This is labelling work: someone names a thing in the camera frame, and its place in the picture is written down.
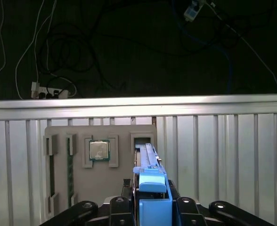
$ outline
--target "dark background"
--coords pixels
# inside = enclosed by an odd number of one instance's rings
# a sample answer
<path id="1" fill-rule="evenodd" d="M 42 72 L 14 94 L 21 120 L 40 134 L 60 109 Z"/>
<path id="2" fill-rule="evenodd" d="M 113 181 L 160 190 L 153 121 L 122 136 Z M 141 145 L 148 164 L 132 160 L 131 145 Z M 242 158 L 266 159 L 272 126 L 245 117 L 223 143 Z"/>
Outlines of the dark background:
<path id="1" fill-rule="evenodd" d="M 119 1 L 109 1 L 110 4 L 117 2 Z M 271 0 L 216 0 L 215 3 L 234 16 L 268 10 Z M 52 4 L 53 1 L 45 1 L 38 27 L 50 14 Z M 33 39 L 41 0 L 4 0 L 4 5 L 5 22 L 2 34 L 7 65 L 0 73 L 0 100 L 19 99 L 15 87 L 15 66 Z M 89 34 L 87 27 L 93 27 L 102 5 L 101 0 L 82 0 L 83 18 L 86 24 L 84 25 L 80 16 L 80 0 L 58 0 L 52 24 L 70 22 Z M 214 14 L 208 7 L 204 7 L 200 16 L 214 16 Z M 258 16 L 252 23 L 263 23 L 267 17 L 267 14 Z M 197 18 L 186 26 L 186 30 L 195 37 L 209 40 L 213 36 L 212 20 Z M 59 31 L 76 33 L 68 26 L 62 26 Z M 97 33 L 123 36 L 159 51 L 176 55 L 187 53 L 180 44 L 179 31 L 171 5 L 164 0 L 141 3 L 104 13 L 96 29 Z M 277 93 L 272 75 L 242 41 L 239 41 L 236 47 L 226 49 L 233 63 L 231 90 L 228 92 L 228 61 L 221 52 L 213 48 L 187 57 L 169 56 L 128 40 L 104 37 L 97 33 L 93 35 L 90 44 L 96 52 L 104 77 L 114 88 L 106 83 L 103 86 L 100 85 L 99 73 L 95 67 L 86 73 L 75 73 L 69 70 L 59 70 L 55 73 L 76 81 L 83 97 Z M 45 41 L 46 35 L 47 25 L 38 36 L 38 50 Z M 277 9 L 268 26 L 251 30 L 245 39 L 277 77 Z M 190 49 L 202 46 L 185 36 L 183 40 L 185 46 Z M 92 60 L 85 45 L 82 50 L 84 54 L 81 56 L 80 67 L 84 68 L 90 65 Z M 0 67 L 2 64 L 0 42 Z M 40 74 L 39 82 L 41 86 L 46 86 L 52 78 L 49 74 Z M 33 46 L 18 68 L 18 87 L 22 98 L 30 98 L 32 81 L 36 81 Z M 66 88 L 68 84 L 64 80 L 57 79 L 49 86 Z M 72 86 L 69 86 L 68 90 L 73 92 Z"/>

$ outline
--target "white cable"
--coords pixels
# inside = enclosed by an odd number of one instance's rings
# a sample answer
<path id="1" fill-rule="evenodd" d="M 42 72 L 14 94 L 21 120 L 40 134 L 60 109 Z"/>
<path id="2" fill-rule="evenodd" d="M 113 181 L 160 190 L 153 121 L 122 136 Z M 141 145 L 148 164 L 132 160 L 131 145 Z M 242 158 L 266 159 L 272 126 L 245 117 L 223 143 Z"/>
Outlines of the white cable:
<path id="1" fill-rule="evenodd" d="M 20 96 L 20 93 L 19 93 L 19 90 L 18 90 L 18 83 L 17 83 L 17 69 L 18 69 L 18 66 L 22 60 L 22 58 L 25 56 L 25 54 L 27 53 L 27 51 L 29 50 L 29 48 L 31 47 L 31 45 L 34 43 L 35 41 L 35 37 L 36 37 L 36 31 L 37 31 L 37 26 L 38 26 L 38 21 L 39 21 L 39 16 L 40 16 L 40 12 L 42 10 L 42 7 L 43 7 L 43 4 L 44 4 L 44 0 L 42 0 L 42 3 L 41 3 L 41 6 L 40 6 L 40 9 L 38 11 L 38 15 L 37 15 L 37 19 L 36 19 L 36 25 L 35 25 L 35 31 L 34 31 L 34 37 L 33 37 L 33 40 L 31 41 L 31 43 L 29 44 L 29 46 L 26 48 L 25 52 L 22 54 L 22 56 L 20 57 L 17 65 L 16 65 L 16 68 L 15 68 L 15 85 L 16 85 L 16 90 L 17 90 L 17 94 L 19 96 L 19 98 L 21 100 L 23 100 L 23 98 Z"/>
<path id="2" fill-rule="evenodd" d="M 38 34 L 41 31 L 42 27 L 44 26 L 44 24 L 47 22 L 47 20 L 50 19 L 49 27 L 48 27 L 48 33 L 49 33 L 56 5 L 57 5 L 57 0 L 54 1 L 53 8 L 52 8 L 52 11 L 51 11 L 50 15 L 44 20 L 44 22 L 40 26 L 39 30 L 37 31 L 36 38 L 35 38 L 34 54 L 35 54 L 35 63 L 36 63 L 37 82 L 38 82 L 38 78 L 39 78 L 38 66 L 37 66 L 37 54 L 36 54 L 37 37 L 38 37 Z M 46 66 L 47 66 L 47 69 L 49 69 L 49 41 L 48 40 L 47 40 L 47 63 L 46 63 Z M 59 77 L 59 78 L 65 80 L 65 81 L 67 81 L 67 82 L 69 82 L 73 85 L 75 91 L 74 91 L 74 94 L 70 95 L 69 97 L 74 97 L 77 94 L 77 88 L 76 88 L 75 84 L 73 84 L 73 82 L 70 81 L 69 79 L 62 78 L 62 77 Z"/>
<path id="3" fill-rule="evenodd" d="M 5 20 L 5 12 L 4 12 L 4 7 L 3 7 L 3 0 L 0 0 L 0 2 L 1 2 L 1 12 L 2 12 L 2 20 L 1 20 L 1 24 L 0 24 L 0 40 L 1 40 L 1 45 L 2 45 L 3 58 L 4 58 L 3 65 L 0 68 L 0 72 L 1 72 L 2 69 L 4 69 L 4 67 L 6 66 L 7 60 L 6 60 L 5 46 L 3 44 L 3 39 L 2 39 L 2 34 L 1 34 L 3 23 Z"/>
<path id="4" fill-rule="evenodd" d="M 205 3 L 213 12 L 214 14 L 217 16 L 217 18 L 221 21 L 222 18 L 218 15 L 218 13 L 216 12 L 215 8 L 215 4 L 212 2 L 211 4 L 208 4 L 207 2 Z M 233 32 L 235 32 L 237 35 L 239 35 L 239 37 L 242 39 L 242 41 L 244 41 L 246 43 L 246 45 L 251 49 L 251 51 L 257 56 L 257 58 L 262 62 L 262 64 L 266 67 L 266 69 L 272 74 L 272 76 L 274 77 L 274 80 L 277 84 L 277 78 L 275 76 L 275 74 L 272 72 L 272 70 L 266 65 L 266 63 L 262 60 L 262 58 L 259 56 L 259 54 L 254 50 L 254 48 L 245 40 L 245 38 L 243 38 L 240 34 L 237 33 L 237 31 L 235 29 L 233 29 L 231 26 L 229 26 L 226 23 L 226 26 L 229 27 Z"/>

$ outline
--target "white corrugated wall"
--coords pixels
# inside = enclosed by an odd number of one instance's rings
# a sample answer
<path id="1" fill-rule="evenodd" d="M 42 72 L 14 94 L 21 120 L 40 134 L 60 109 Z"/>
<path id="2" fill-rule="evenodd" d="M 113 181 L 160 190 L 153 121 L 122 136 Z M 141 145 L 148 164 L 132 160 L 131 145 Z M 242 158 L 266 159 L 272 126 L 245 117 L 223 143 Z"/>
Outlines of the white corrugated wall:
<path id="1" fill-rule="evenodd" d="M 0 121 L 0 225 L 36 226 L 47 126 L 152 124 L 151 117 Z M 182 196 L 226 200 L 277 225 L 277 114 L 156 117 L 157 150 Z"/>

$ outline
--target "blue cable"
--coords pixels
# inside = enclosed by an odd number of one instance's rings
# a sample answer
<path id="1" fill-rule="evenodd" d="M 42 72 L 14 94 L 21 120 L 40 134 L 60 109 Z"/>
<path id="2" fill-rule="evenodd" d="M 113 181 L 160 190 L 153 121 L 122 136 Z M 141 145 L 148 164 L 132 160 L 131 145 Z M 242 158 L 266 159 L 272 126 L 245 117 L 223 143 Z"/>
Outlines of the blue cable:
<path id="1" fill-rule="evenodd" d="M 175 17 L 175 22 L 177 23 L 178 27 L 180 28 L 180 30 L 186 35 L 188 36 L 190 39 L 192 39 L 193 41 L 196 41 L 202 45 L 208 45 L 208 43 L 206 43 L 205 41 L 202 41 L 190 34 L 188 34 L 188 32 L 184 29 L 184 27 L 179 23 L 179 20 L 178 20 L 178 16 L 177 16 L 177 13 L 176 13 L 176 10 L 175 10 L 175 6 L 174 6 L 174 1 L 175 0 L 172 0 L 172 8 L 173 8 L 173 15 Z M 211 45 L 211 48 L 214 48 L 218 51 L 220 51 L 228 60 L 228 87 L 227 87 L 227 93 L 229 94 L 231 92 L 231 85 L 232 85 L 232 78 L 233 78 L 233 65 L 232 65 L 232 62 L 229 58 L 229 55 L 228 53 L 221 47 L 219 46 L 216 46 L 216 45 Z"/>

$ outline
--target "metal bolt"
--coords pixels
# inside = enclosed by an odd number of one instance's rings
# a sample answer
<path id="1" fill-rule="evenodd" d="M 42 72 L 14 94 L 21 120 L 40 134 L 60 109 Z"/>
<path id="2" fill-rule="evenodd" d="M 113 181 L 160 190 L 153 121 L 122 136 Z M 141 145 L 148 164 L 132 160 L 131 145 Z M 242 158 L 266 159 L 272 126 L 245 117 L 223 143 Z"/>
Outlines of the metal bolt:
<path id="1" fill-rule="evenodd" d="M 182 198 L 181 200 L 182 200 L 183 202 L 185 202 L 185 203 L 190 202 L 190 200 L 189 200 L 188 198 Z"/>
<path id="2" fill-rule="evenodd" d="M 123 199 L 123 198 L 117 198 L 115 201 L 116 201 L 116 202 L 123 202 L 124 199 Z"/>
<path id="3" fill-rule="evenodd" d="M 222 204 L 222 203 L 215 203 L 215 206 L 217 207 L 217 208 L 220 208 L 220 209 L 223 209 L 223 208 L 225 208 L 225 205 L 224 204 Z"/>
<path id="4" fill-rule="evenodd" d="M 86 208 L 86 209 L 90 207 L 92 207 L 92 204 L 90 202 L 87 202 L 83 205 L 83 208 Z"/>

